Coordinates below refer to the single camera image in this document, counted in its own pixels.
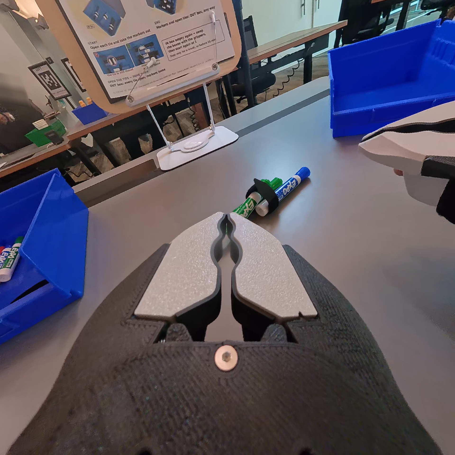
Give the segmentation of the blue plastic bin with markers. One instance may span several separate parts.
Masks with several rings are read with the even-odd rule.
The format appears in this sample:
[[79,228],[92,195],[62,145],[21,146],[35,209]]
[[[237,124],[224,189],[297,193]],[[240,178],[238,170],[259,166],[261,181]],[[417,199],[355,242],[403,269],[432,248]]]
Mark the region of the blue plastic bin with markers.
[[3,344],[83,297],[89,210],[58,169],[0,195],[1,247],[18,265],[0,285]]

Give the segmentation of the white metal document stand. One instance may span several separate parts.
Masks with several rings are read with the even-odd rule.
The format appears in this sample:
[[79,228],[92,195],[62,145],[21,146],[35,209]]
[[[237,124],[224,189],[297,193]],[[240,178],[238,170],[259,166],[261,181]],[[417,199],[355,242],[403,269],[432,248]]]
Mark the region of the white metal document stand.
[[208,128],[197,132],[195,135],[177,142],[171,142],[166,139],[161,128],[158,128],[166,143],[166,147],[157,151],[154,161],[157,167],[159,167],[162,171],[169,171],[178,168],[188,162],[198,159],[199,157],[223,148],[226,145],[230,145],[238,139],[238,135],[231,132],[227,128],[222,127],[219,132],[215,128],[213,111],[207,89],[207,83],[213,81],[215,76],[220,74],[221,70],[218,64],[217,19],[214,8],[208,10],[208,18],[208,26],[213,28],[213,37],[210,37],[209,41],[209,47],[213,47],[214,49],[213,60],[208,60],[208,64],[199,66],[195,71],[185,72],[183,75],[173,80],[168,80],[158,85],[148,84],[137,88],[137,85],[141,82],[141,80],[145,79],[146,73],[156,65],[156,58],[153,57],[150,62],[145,65],[143,72],[140,74],[125,99],[125,102],[129,107],[145,103],[146,108],[156,126],[159,127],[158,121],[149,104],[151,100],[168,94],[173,90],[183,89],[185,91],[192,84],[202,83],[202,88],[208,104],[210,125]]

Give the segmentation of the black office chair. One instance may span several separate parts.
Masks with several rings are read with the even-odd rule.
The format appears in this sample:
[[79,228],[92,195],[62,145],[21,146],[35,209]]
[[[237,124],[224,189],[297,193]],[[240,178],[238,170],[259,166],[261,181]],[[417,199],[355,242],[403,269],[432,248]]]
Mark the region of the black office chair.
[[[257,37],[255,34],[253,17],[250,15],[243,20],[244,31],[245,31],[245,44],[246,49],[251,50],[258,46]],[[253,96],[258,94],[265,93],[269,88],[271,88],[276,83],[276,76],[272,72],[266,72],[265,70],[259,70],[262,66],[262,63],[259,61],[256,64],[250,65],[251,80],[252,80],[252,89]],[[240,104],[241,101],[245,100],[246,90],[243,83],[242,76],[239,73],[239,70],[231,73],[231,87],[232,95],[236,100],[237,104]]]

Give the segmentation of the green dry erase marker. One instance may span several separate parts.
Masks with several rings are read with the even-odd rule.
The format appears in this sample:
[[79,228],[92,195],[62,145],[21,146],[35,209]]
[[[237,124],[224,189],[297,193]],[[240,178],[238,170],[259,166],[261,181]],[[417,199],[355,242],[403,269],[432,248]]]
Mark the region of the green dry erase marker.
[[253,189],[249,190],[248,195],[246,196],[246,200],[238,206],[236,209],[233,210],[233,213],[236,213],[244,218],[248,218],[256,206],[262,201],[263,197],[255,190],[255,186]]
[[24,240],[23,236],[19,236],[16,238],[14,244],[12,244],[10,254],[6,263],[4,264],[3,268],[0,270],[0,282],[7,282],[10,281],[12,275],[17,267],[20,259],[20,247]]
[[275,190],[282,185],[282,179],[278,177],[275,177],[272,180],[255,179],[255,185],[263,197],[262,201],[256,206],[256,212],[264,217],[278,207],[278,198],[275,194]]

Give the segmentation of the printed tag sign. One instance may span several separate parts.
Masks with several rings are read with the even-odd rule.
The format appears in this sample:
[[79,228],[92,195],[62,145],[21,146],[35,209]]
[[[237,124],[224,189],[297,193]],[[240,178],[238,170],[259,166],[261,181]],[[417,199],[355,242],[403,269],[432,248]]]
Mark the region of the printed tag sign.
[[86,92],[87,91],[86,88],[84,87],[80,77],[76,73],[76,71],[75,71],[73,65],[71,64],[71,62],[69,61],[69,59],[68,58],[61,59],[61,62],[64,65],[66,71],[69,73],[69,75],[73,79],[73,81],[76,83],[79,90],[82,93]]
[[72,96],[47,61],[28,66],[28,69],[54,100]]

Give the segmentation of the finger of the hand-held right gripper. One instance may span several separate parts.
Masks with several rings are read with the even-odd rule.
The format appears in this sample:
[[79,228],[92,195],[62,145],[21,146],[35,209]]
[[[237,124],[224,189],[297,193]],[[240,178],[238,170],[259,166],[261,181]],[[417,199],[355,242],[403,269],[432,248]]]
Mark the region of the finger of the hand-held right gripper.
[[390,132],[454,132],[455,102],[418,112],[381,129]]
[[384,132],[359,144],[361,152],[374,162],[420,175],[429,156],[455,156],[455,134],[442,132]]

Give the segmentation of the instruction sheet board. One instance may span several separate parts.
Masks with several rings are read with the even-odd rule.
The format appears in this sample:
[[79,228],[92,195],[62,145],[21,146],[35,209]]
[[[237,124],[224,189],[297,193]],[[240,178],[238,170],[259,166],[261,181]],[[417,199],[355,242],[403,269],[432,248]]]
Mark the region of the instruction sheet board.
[[240,59],[232,1],[36,3],[88,94],[109,113],[215,81]]

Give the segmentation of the green plastic bin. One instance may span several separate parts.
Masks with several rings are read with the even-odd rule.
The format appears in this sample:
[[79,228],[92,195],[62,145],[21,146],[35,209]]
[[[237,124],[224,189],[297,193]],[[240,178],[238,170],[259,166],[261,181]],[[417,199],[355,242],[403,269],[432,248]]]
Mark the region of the green plastic bin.
[[55,131],[56,134],[60,135],[61,137],[65,136],[66,134],[66,128],[63,123],[61,123],[60,120],[55,119],[53,123],[51,123],[49,126],[38,130],[37,128],[33,129],[29,133],[25,134],[25,137],[34,143],[36,146],[41,147],[44,145],[50,144],[52,141],[50,141],[45,133],[49,131]]

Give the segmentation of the wooden background table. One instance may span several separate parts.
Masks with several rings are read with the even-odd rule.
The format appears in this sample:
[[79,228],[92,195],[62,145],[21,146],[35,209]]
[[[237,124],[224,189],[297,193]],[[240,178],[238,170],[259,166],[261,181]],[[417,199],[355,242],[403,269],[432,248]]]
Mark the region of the wooden background table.
[[249,63],[250,65],[257,64],[264,59],[273,57],[288,49],[301,46],[322,36],[328,36],[331,32],[341,29],[347,24],[347,20],[342,20],[324,26],[292,32],[283,37],[269,41],[247,51]]
[[61,145],[50,143],[37,147],[31,144],[1,157],[1,164],[6,163],[6,169],[1,169],[1,191],[55,168],[71,186],[77,184],[72,177],[79,177],[82,173],[86,173],[89,178],[98,176],[103,171],[91,159],[91,156],[98,153],[98,149],[113,167],[119,167],[124,160],[114,155],[115,149],[109,148],[109,144],[118,138],[122,140],[127,150],[127,161],[145,155],[139,138],[143,141],[151,140],[151,151],[165,146],[156,125],[145,109],[129,117],[110,114],[87,125],[77,121],[66,133]]

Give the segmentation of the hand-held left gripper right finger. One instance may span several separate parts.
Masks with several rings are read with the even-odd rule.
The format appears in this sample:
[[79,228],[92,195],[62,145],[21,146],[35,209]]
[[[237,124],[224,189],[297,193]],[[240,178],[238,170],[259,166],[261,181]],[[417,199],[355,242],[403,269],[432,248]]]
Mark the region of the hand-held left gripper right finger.
[[235,298],[279,323],[316,317],[317,310],[281,242],[237,213],[227,219]]

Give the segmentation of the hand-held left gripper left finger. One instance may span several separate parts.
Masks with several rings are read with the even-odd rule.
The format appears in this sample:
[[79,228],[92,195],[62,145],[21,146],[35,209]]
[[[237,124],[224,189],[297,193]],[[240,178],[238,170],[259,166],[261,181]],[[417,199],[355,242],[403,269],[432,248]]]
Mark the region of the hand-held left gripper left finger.
[[220,289],[219,259],[225,213],[217,212],[187,228],[168,247],[134,315],[143,319],[176,321]]

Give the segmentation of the small blue plastic bin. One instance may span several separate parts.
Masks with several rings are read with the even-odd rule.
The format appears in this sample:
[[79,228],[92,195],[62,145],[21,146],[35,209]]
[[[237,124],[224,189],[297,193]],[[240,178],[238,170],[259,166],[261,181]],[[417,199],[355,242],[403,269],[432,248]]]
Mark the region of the small blue plastic bin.
[[88,125],[90,123],[96,122],[109,115],[109,112],[101,109],[94,102],[85,106],[79,106],[74,109],[72,113],[80,122],[82,122],[83,125]]

